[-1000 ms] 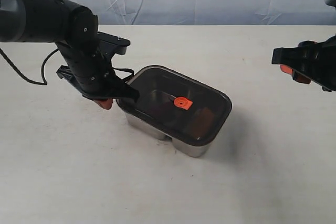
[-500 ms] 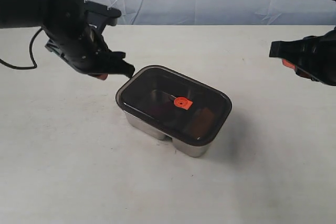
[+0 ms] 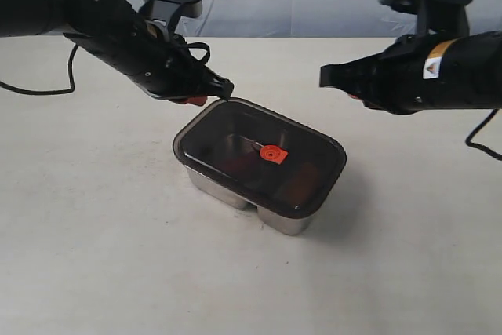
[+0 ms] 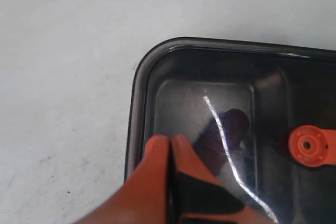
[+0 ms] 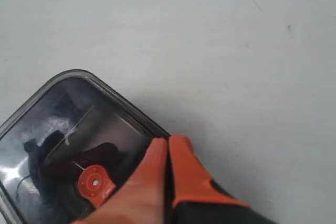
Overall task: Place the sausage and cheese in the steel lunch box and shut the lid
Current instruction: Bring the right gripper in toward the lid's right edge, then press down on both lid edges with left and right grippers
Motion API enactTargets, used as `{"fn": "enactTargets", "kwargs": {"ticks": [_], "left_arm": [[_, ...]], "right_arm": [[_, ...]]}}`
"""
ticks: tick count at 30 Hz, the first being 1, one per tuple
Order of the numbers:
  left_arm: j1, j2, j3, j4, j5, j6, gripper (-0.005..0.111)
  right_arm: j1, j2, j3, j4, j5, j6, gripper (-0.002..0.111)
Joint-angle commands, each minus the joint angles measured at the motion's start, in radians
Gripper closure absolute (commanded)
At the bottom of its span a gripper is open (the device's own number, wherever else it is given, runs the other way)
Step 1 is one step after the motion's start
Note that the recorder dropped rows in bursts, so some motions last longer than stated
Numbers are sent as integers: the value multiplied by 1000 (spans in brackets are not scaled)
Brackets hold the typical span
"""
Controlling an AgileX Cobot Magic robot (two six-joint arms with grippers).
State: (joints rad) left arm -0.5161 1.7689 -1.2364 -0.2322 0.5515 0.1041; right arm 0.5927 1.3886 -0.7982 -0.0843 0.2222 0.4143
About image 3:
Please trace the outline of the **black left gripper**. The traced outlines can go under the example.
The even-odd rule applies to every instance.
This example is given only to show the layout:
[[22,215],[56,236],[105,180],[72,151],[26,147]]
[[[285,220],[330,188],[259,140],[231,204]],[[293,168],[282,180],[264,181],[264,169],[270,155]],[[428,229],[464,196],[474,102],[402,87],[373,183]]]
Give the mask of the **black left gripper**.
[[235,89],[148,23],[131,5],[66,5],[64,35],[87,53],[114,68],[148,96],[202,107],[206,96],[229,100]]

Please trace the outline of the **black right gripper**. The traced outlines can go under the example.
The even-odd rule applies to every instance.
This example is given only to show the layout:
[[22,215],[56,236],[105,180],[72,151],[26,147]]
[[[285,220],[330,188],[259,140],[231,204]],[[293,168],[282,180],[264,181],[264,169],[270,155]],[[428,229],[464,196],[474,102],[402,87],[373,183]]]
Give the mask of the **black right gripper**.
[[429,41],[409,55],[383,54],[320,68],[321,88],[394,115],[494,108],[494,33]]

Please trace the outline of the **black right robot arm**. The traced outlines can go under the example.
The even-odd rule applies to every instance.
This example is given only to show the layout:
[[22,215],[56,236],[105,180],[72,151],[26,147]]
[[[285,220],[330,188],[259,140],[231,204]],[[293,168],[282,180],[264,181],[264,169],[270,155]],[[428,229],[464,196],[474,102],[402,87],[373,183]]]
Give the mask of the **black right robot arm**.
[[393,115],[499,109],[501,33],[404,35],[381,53],[321,67],[319,85]]

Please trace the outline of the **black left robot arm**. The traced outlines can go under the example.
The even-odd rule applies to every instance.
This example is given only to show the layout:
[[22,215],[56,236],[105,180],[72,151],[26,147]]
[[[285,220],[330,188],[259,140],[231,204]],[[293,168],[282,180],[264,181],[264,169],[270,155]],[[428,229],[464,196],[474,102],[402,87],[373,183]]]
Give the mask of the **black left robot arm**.
[[202,0],[1,0],[1,35],[61,34],[157,100],[228,100],[234,85],[208,67],[209,46],[176,30],[201,12]]

